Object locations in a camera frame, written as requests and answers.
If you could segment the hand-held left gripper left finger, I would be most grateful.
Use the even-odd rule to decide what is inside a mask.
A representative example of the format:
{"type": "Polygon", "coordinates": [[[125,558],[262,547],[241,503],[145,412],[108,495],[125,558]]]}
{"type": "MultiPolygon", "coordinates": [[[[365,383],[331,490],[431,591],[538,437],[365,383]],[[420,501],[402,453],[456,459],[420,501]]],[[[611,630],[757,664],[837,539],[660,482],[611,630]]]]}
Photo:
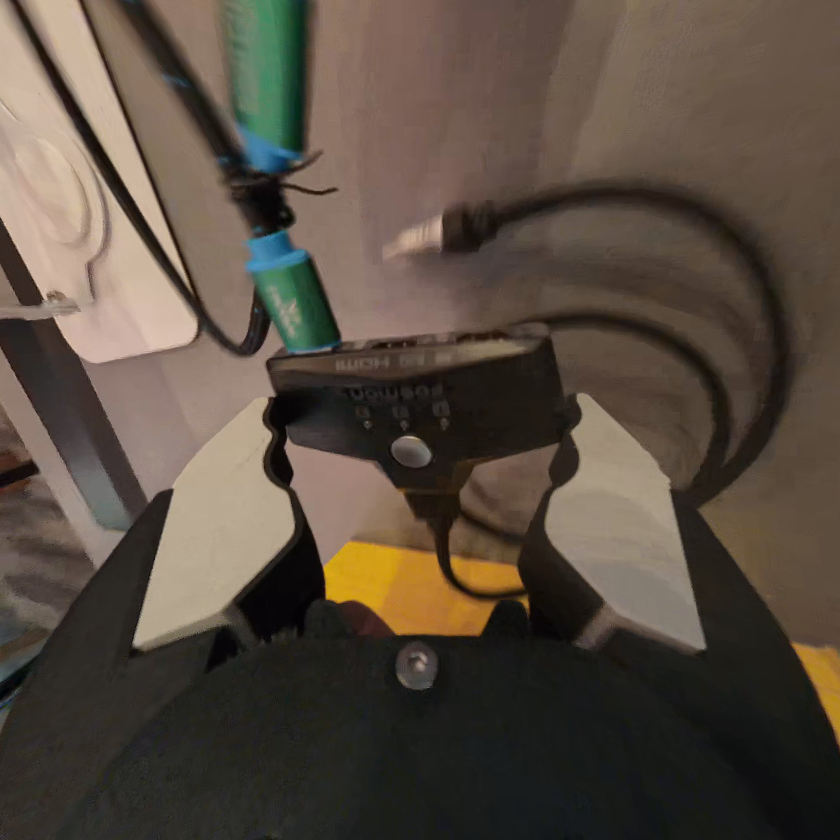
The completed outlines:
{"type": "Polygon", "coordinates": [[[225,629],[244,647],[301,630],[325,595],[319,550],[270,400],[249,404],[175,480],[133,647],[225,629]]]}

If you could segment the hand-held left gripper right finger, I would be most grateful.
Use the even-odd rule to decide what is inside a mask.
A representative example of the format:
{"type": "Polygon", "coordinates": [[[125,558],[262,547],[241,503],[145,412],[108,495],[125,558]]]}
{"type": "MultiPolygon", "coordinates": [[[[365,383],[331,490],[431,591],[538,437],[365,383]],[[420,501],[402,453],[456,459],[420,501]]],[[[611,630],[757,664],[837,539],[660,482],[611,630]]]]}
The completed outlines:
{"type": "Polygon", "coordinates": [[[598,402],[574,424],[518,559],[531,630],[582,649],[626,632],[696,655],[707,648],[670,480],[598,402]]]}

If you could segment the silver HDMI splitter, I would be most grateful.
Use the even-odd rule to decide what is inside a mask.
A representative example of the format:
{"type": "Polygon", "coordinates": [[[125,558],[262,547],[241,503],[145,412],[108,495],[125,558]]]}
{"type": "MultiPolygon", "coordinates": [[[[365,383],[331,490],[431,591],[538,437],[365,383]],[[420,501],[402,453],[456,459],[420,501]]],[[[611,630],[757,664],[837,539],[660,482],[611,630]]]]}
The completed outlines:
{"type": "Polygon", "coordinates": [[[375,465],[406,494],[454,495],[481,465],[556,445],[564,393],[541,323],[277,353],[269,418],[300,448],[375,465]]]}

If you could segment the yellow plastic bin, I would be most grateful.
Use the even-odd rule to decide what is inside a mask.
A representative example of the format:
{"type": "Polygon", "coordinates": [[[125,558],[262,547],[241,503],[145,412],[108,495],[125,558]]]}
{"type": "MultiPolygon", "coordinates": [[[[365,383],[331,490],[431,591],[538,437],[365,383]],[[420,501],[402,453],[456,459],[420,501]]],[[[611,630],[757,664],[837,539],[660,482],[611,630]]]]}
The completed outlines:
{"type": "MultiPolygon", "coordinates": [[[[496,601],[480,601],[453,588],[438,568],[434,553],[372,542],[346,543],[324,566],[327,597],[358,602],[370,608],[396,634],[476,636],[496,601]]],[[[839,736],[838,651],[830,646],[792,643],[775,623],[770,642],[782,643],[782,654],[761,655],[760,640],[745,629],[724,629],[710,649],[726,648],[727,656],[761,676],[781,676],[789,659],[798,663],[839,736]]]]}

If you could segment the person's left hand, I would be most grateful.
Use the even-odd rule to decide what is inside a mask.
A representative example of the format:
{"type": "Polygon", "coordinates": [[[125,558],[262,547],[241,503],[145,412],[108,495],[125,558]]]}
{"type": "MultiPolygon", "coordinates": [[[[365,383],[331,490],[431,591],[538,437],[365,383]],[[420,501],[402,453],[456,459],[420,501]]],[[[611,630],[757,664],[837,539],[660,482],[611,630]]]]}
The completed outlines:
{"type": "Polygon", "coordinates": [[[356,636],[384,638],[395,635],[376,612],[361,602],[340,602],[338,608],[344,622],[356,636]]]}

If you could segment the white folding stand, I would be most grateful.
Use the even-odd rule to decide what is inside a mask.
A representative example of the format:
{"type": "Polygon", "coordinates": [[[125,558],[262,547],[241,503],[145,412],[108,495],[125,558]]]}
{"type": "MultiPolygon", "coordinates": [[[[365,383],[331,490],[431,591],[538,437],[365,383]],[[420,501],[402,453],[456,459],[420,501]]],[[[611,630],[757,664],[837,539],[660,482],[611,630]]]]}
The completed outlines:
{"type": "MultiPolygon", "coordinates": [[[[112,74],[81,2],[26,2],[67,85],[164,252],[186,279],[112,74]]],[[[1,10],[2,222],[37,292],[75,305],[54,323],[99,364],[181,348],[192,311],[107,188],[9,2],[1,10]]]]}

